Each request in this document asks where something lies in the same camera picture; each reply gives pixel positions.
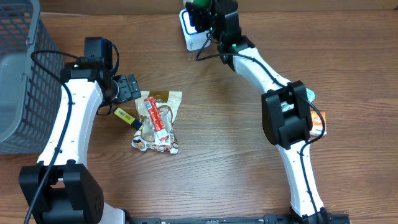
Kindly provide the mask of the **teal wet wipes pack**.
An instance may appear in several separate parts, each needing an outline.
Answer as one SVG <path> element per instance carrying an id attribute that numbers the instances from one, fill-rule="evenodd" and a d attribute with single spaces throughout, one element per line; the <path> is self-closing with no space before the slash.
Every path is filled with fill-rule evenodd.
<path id="1" fill-rule="evenodd" d="M 310 89 L 306 89 L 306 93 L 307 93 L 307 98 L 309 102 L 313 102 L 316 98 L 316 94 L 314 91 L 310 90 Z M 288 104 L 286 101 L 281 103 L 281 108 L 283 112 L 286 112 L 288 110 L 291 110 L 294 108 L 293 104 Z"/>

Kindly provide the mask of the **green lid jar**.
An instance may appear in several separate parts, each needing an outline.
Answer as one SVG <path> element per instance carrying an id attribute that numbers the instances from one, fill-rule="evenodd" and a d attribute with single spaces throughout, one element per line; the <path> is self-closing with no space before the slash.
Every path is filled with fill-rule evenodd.
<path id="1" fill-rule="evenodd" d="M 209 8 L 212 0 L 193 0 L 194 5 Z"/>

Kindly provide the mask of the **red chocolate bar wrapper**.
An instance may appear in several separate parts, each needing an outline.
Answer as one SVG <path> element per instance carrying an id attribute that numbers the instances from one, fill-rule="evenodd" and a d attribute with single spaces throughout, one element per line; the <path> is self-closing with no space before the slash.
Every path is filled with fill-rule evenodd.
<path id="1" fill-rule="evenodd" d="M 155 144 L 168 145 L 170 144 L 170 135 L 167 132 L 164 122 L 162 121 L 159 110 L 156 106 L 156 102 L 153 96 L 148 97 L 144 100 L 144 104 L 149 112 L 150 118 L 154 125 L 154 136 Z"/>

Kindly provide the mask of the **brown snack bag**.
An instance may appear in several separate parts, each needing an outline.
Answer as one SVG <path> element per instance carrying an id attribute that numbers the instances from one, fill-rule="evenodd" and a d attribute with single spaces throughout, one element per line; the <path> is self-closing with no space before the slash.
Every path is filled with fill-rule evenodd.
<path id="1" fill-rule="evenodd" d="M 144 100 L 151 96 L 155 99 L 162 121 L 170 135 L 170 144 L 168 145 L 158 145 L 154 142 L 154 125 L 144 104 Z M 141 91 L 141 97 L 135 100 L 135 106 L 143 128 L 135 132 L 131 146 L 142 152 L 150 149 L 158 152 L 177 154 L 178 141 L 174 132 L 174 122 L 181 102 L 181 91 Z"/>

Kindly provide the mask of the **yellow highlighter marker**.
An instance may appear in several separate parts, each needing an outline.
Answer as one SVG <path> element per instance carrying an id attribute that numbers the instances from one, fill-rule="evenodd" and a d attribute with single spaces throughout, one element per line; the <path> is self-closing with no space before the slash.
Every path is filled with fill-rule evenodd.
<path id="1" fill-rule="evenodd" d="M 131 116 L 123 109 L 117 107 L 114 109 L 113 113 L 118 117 L 125 121 L 127 124 L 132 126 L 136 130 L 141 130 L 143 128 L 143 124 L 137 120 L 135 117 Z"/>

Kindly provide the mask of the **orange tissue pack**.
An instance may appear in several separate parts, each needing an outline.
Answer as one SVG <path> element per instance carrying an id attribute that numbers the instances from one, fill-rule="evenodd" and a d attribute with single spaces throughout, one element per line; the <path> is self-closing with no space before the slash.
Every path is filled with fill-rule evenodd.
<path id="1" fill-rule="evenodd" d="M 323 135 L 327 134 L 326 127 L 323 128 L 322 126 L 322 121 L 319 117 L 319 115 L 315 111 L 311 111 L 311 117 L 312 117 L 312 129 L 310 130 L 310 134 L 312 136 L 319 136 L 322 133 L 322 130 L 324 129 Z"/>

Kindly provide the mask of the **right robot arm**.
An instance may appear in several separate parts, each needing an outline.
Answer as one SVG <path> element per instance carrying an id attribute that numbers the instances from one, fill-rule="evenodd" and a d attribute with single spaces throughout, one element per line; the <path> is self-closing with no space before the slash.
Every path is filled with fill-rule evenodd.
<path id="1" fill-rule="evenodd" d="M 288 215 L 265 215 L 264 223 L 328 223 L 317 194 L 310 163 L 311 112 L 306 86 L 273 70 L 239 25 L 237 1 L 185 1 L 189 21 L 218 43 L 217 57 L 261 93 L 262 128 L 279 150 L 287 173 L 291 203 Z"/>

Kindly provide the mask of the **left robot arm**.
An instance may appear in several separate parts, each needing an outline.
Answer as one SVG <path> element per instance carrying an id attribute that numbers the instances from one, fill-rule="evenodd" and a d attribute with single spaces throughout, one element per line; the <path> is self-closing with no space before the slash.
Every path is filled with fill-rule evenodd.
<path id="1" fill-rule="evenodd" d="M 19 185 L 29 205 L 25 223 L 133 223 L 125 209 L 104 201 L 103 190 L 87 168 L 88 143 L 93 121 L 104 106 L 135 100 L 133 75 L 118 75 L 117 47 L 103 37 L 87 37 L 84 55 L 73 56 L 58 75 L 39 62 L 34 64 L 61 85 L 62 99 L 45 149 L 36 165 L 24 166 Z"/>

